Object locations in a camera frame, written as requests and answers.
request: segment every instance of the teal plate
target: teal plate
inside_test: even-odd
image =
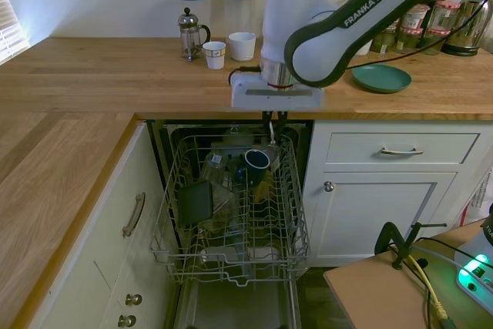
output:
[[[389,65],[366,65],[353,69],[358,84],[374,92],[400,92],[411,84],[411,77]]]

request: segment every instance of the french press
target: french press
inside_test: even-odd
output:
[[[182,41],[182,57],[191,61],[202,55],[202,43],[200,42],[200,29],[206,30],[205,42],[210,41],[210,30],[205,25],[199,25],[196,15],[190,13],[190,8],[184,9],[185,14],[178,18],[179,34]]]

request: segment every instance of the dark blue mug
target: dark blue mug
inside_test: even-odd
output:
[[[242,184],[246,184],[248,179],[248,186],[258,186],[265,177],[265,172],[269,166],[270,159],[266,153],[258,149],[247,150],[243,163],[235,172],[234,179]]]

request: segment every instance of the wire rack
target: wire rack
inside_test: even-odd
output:
[[[249,134],[256,142],[262,136]],[[177,193],[197,181],[212,149],[244,153],[252,146],[225,146],[223,136],[188,136],[179,142],[166,183],[150,250],[158,264],[180,284],[228,280],[239,287],[255,281],[289,281],[307,269],[309,240],[302,204],[296,157],[291,139],[282,136],[271,176],[259,196],[231,180],[223,185],[234,194],[234,206],[214,213],[213,219],[178,227]]]

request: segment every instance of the white cabinet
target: white cabinet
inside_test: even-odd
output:
[[[316,121],[304,184],[310,265],[371,256],[387,221],[403,235],[416,221],[448,225],[421,235],[446,231],[492,163],[490,123]]]
[[[30,328],[161,329],[177,286],[149,252],[164,191],[144,125],[137,127]],[[142,302],[128,304],[127,295]]]
[[[339,266],[373,255],[382,226],[405,235],[433,216],[454,173],[324,173],[310,196],[317,204],[311,266]]]

